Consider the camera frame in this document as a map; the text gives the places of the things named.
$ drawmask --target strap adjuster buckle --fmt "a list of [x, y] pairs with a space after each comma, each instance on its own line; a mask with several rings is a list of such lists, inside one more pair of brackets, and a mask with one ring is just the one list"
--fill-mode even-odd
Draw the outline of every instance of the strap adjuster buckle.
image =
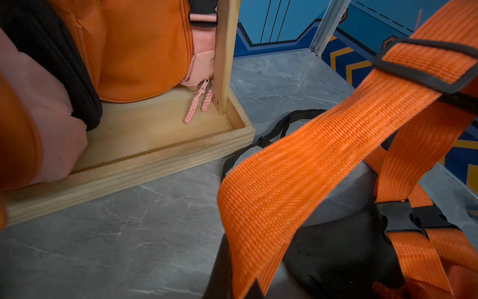
[[460, 228], [446, 220], [445, 215], [437, 206], [425, 206], [413, 208], [415, 223], [422, 229], [427, 228], [451, 228], [460, 230]]
[[189, 23], [196, 27], [217, 27], [217, 0], [189, 0]]
[[259, 139], [257, 140], [256, 142], [256, 145], [262, 147], [262, 148], [265, 148], [269, 145], [271, 145], [272, 142], [270, 142], [269, 140], [265, 139], [264, 137], [259, 137]]
[[426, 236], [425, 232], [416, 226], [413, 210], [409, 202], [391, 201], [377, 203], [376, 207], [378, 213], [386, 218], [385, 236], [387, 236], [387, 233], [392, 232], [417, 232]]
[[449, 84], [434, 75], [425, 73], [418, 69], [402, 66], [389, 61], [384, 61], [383, 57], [385, 56], [385, 54], [397, 43], [416, 44], [431, 48], [444, 49], [459, 52], [478, 59], [478, 49], [467, 46], [465, 44], [407, 38], [396, 39], [395, 41], [387, 45], [387, 47], [385, 47], [379, 54], [375, 56], [372, 65], [384, 72], [396, 75], [398, 77], [415, 83], [419, 83], [423, 86], [428, 87], [429, 89], [448, 95], [459, 92], [476, 76], [478, 76], [478, 63], [476, 63], [468, 71], [466, 71], [455, 83]]

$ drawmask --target wooden board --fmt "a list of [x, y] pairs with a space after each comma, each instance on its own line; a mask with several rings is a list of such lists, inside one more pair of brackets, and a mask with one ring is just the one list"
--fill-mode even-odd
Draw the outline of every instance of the wooden board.
[[227, 115], [219, 115], [214, 107], [201, 111], [204, 94], [191, 123], [183, 122], [196, 93], [177, 86], [158, 97], [135, 103], [104, 102], [101, 123], [87, 133], [88, 147], [74, 170], [232, 131], [234, 127]]
[[105, 119], [88, 133], [88, 147], [72, 174], [4, 194], [8, 225], [212, 161], [252, 143], [255, 129], [234, 94], [227, 114], [212, 107], [208, 112], [198, 109], [187, 125], [183, 119], [190, 95], [179, 87], [137, 103], [104, 103]]
[[236, 44], [240, 0], [217, 2], [216, 58], [214, 59], [213, 103], [219, 114], [227, 113], [232, 57]]

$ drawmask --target black strap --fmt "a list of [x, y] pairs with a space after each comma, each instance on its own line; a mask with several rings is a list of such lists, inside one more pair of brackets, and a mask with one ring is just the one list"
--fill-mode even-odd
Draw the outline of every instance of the black strap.
[[[232, 264], [229, 242], [226, 235], [222, 236], [221, 245], [217, 253], [216, 262], [211, 277], [204, 291], [203, 299], [231, 299], [232, 298]], [[264, 299], [257, 279], [249, 289], [245, 299]]]
[[287, 130], [289, 129], [289, 125], [293, 122], [298, 120], [311, 120], [317, 117], [319, 114], [324, 113], [327, 110], [324, 109], [309, 109], [309, 110], [296, 110], [289, 113], [287, 116], [282, 118], [280, 121], [277, 122], [274, 129], [267, 135], [258, 139], [256, 143], [251, 144], [250, 146], [243, 148], [237, 152], [235, 152], [231, 157], [229, 157], [225, 162], [224, 166], [222, 167], [222, 177], [221, 180], [224, 180], [226, 177], [226, 173], [231, 170], [234, 166], [235, 162], [239, 159], [239, 157], [245, 153], [246, 151], [250, 150], [255, 146], [260, 146], [265, 148], [272, 144], [271, 139], [279, 135], [281, 133], [281, 138], [285, 137], [287, 134]]

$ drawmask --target orange webbing strap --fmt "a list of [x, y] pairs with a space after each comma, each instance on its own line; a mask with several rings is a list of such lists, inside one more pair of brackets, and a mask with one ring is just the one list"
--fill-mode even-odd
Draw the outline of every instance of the orange webbing strap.
[[[386, 154], [386, 150], [378, 147], [364, 160], [375, 172], [380, 173]], [[433, 205], [433, 202], [419, 184], [415, 185], [408, 199], [412, 207]], [[426, 233], [445, 267], [455, 298], [470, 299], [478, 297], [478, 253], [465, 235], [456, 229], [426, 229]], [[402, 260], [404, 255], [408, 255], [408, 261], [401, 262], [401, 265], [404, 264], [405, 267], [405, 270], [402, 270], [404, 272], [410, 272], [411, 270], [411, 272], [419, 273], [420, 270], [416, 270], [417, 260], [419, 263], [421, 259], [429, 260], [427, 256], [423, 258], [423, 255], [426, 255], [425, 251], [419, 250], [414, 252], [413, 248], [416, 248], [416, 243], [411, 242], [411, 240], [397, 240], [396, 238], [394, 239], [394, 236], [391, 239], [393, 239], [394, 245], [398, 245], [399, 251], [397, 251], [397, 255], [401, 256]], [[423, 246], [425, 246], [427, 252], [431, 252], [432, 255], [436, 254], [430, 250], [429, 242], [424, 243]], [[415, 267], [415, 269], [408, 269], [407, 267], [410, 266]], [[430, 273], [436, 273], [428, 265], [425, 268]]]
[[[476, 48], [477, 14], [478, 2], [453, 0], [412, 38]], [[477, 63], [456, 52], [409, 44], [393, 46], [384, 60], [448, 83]], [[234, 298], [246, 296], [271, 259], [280, 261], [278, 251], [361, 160], [439, 96], [374, 69], [344, 102], [237, 166], [217, 196], [230, 245]]]
[[473, 113], [436, 101], [400, 128], [380, 171], [376, 202], [407, 199], [474, 118]]
[[[381, 167], [376, 202], [408, 199], [421, 177], [451, 149], [474, 118], [470, 112], [436, 101], [400, 128]], [[410, 204], [422, 207], [429, 205], [430, 200], [414, 198]], [[440, 257], [424, 235], [387, 235], [397, 252], [407, 287], [410, 281], [418, 281], [453, 294]]]

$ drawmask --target orange fabric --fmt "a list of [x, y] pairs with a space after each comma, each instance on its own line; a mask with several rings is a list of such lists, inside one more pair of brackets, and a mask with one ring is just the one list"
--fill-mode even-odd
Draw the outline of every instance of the orange fabric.
[[284, 256], [287, 248], [291, 244], [292, 238], [290, 238], [280, 249], [278, 254], [276, 254], [262, 269], [259, 276], [257, 276], [257, 282], [259, 283], [259, 287], [262, 290], [262, 293], [265, 295], [267, 294], [267, 290], [271, 285], [272, 279], [274, 278], [275, 272], [279, 267], [279, 264], [282, 261], [282, 257]]
[[447, 271], [456, 299], [478, 298], [478, 274], [462, 266], [452, 266]]
[[187, 75], [193, 56], [187, 0], [49, 0], [102, 100], [159, 95]]
[[98, 87], [107, 30], [100, 1], [48, 0], [48, 2], [65, 22], [93, 86]]
[[405, 282], [415, 280], [436, 286], [452, 298], [452, 289], [440, 258], [428, 239], [414, 232], [388, 233], [395, 248]]
[[[365, 161], [379, 173], [386, 154], [386, 150], [378, 147], [365, 158]], [[412, 207], [433, 205], [418, 184], [408, 198]], [[427, 229], [426, 233], [441, 259], [455, 298], [478, 298], [478, 253], [465, 235], [455, 229]], [[420, 286], [415, 285], [411, 289], [420, 291]], [[394, 298], [380, 288], [376, 290], [374, 287], [374, 290], [382, 298]]]
[[380, 171], [376, 202], [406, 200], [474, 118], [470, 112], [437, 101], [400, 128]]
[[[412, 38], [478, 47], [477, 14], [478, 2], [451, 1]], [[417, 56], [410, 57], [411, 52]], [[477, 62], [451, 51], [406, 44], [394, 46], [385, 60], [450, 82]], [[439, 96], [372, 70], [347, 100], [237, 166], [217, 197], [231, 249], [234, 298], [245, 297], [272, 258], [280, 260], [283, 244], [341, 179]]]
[[406, 289], [392, 289], [384, 286], [380, 282], [374, 282], [372, 289], [382, 299], [403, 299]]
[[[35, 122], [0, 74], [0, 190], [27, 185], [42, 164], [42, 141]], [[6, 221], [0, 213], [0, 226]]]

